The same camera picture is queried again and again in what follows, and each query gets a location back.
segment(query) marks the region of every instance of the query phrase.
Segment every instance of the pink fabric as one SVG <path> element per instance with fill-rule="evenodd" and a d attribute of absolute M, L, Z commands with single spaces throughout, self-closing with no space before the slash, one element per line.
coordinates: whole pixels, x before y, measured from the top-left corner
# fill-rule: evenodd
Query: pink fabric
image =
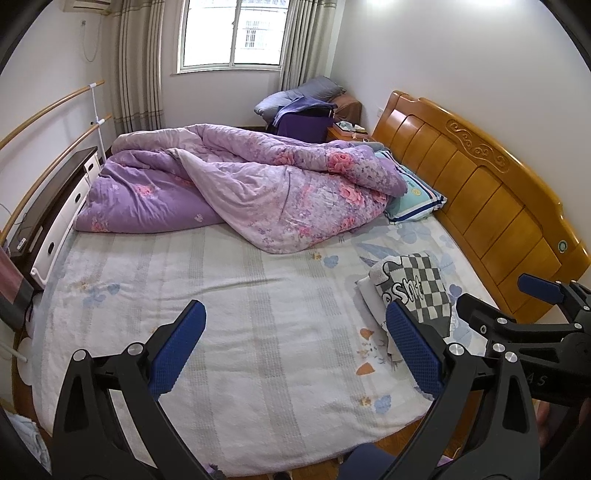
<path fill-rule="evenodd" d="M 406 183 L 369 146 L 311 145 L 220 125 L 122 135 L 113 152 L 167 150 L 208 204 L 258 248 L 308 248 L 382 213 Z"/>
<path fill-rule="evenodd" d="M 0 295 L 9 303 L 13 303 L 21 288 L 21 283 L 22 274 L 8 258 L 6 252 L 0 248 Z"/>

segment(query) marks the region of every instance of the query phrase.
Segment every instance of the window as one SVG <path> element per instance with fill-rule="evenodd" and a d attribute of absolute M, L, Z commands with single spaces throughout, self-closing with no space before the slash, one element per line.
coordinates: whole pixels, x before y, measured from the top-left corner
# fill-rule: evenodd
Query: window
<path fill-rule="evenodd" d="M 279 68 L 289 0 L 186 0 L 179 70 Z"/>

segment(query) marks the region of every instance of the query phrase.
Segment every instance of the brown cushion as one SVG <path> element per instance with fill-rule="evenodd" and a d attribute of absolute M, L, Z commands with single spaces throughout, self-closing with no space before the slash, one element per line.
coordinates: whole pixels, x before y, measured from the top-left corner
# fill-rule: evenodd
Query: brown cushion
<path fill-rule="evenodd" d="M 343 93 L 331 100 L 336 103 L 335 122 L 358 124 L 361 121 L 361 102 L 348 93 Z"/>

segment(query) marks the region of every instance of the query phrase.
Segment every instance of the window frame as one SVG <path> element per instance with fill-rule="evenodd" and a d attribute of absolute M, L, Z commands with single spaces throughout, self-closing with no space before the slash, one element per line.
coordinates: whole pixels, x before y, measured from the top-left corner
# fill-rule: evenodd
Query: window frame
<path fill-rule="evenodd" d="M 183 0 L 181 18 L 180 18 L 180 29 L 178 30 L 178 55 L 177 65 L 175 74 L 179 73 L 191 73 L 191 72 L 215 72 L 218 70 L 266 70 L 271 72 L 279 72 L 283 65 L 284 54 L 285 54 L 285 41 L 287 39 L 287 25 L 290 21 L 291 7 L 294 1 L 290 1 L 287 8 L 287 17 L 285 19 L 285 29 L 283 31 L 283 40 L 281 43 L 281 55 L 279 59 L 279 65 L 264 64 L 264 63 L 234 63 L 234 56 L 236 51 L 236 38 L 238 36 L 238 20 L 240 18 L 240 12 L 242 10 L 242 0 L 236 0 L 236 11 L 234 14 L 234 23 L 232 31 L 232 46 L 230 51 L 230 62 L 229 63 L 210 63 L 205 65 L 191 65 L 184 66 L 184 48 L 185 48 L 185 35 L 187 31 L 187 18 L 189 16 L 189 2 L 190 0 Z"/>

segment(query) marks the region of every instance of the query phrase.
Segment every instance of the blue gripper pad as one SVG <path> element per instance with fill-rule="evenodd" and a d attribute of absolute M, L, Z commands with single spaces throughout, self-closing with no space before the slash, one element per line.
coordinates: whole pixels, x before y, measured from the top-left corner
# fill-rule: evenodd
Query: blue gripper pad
<path fill-rule="evenodd" d="M 444 388 L 441 362 L 395 301 L 386 309 L 386 327 L 420 389 L 437 398 Z"/>
<path fill-rule="evenodd" d="M 173 389 L 205 330 L 205 318 L 205 307 L 196 301 L 152 361 L 148 388 L 155 400 Z"/>
<path fill-rule="evenodd" d="M 535 297 L 551 305 L 557 305 L 564 300 L 560 285 L 555 282 L 523 273 L 517 279 L 517 287 L 523 293 Z"/>

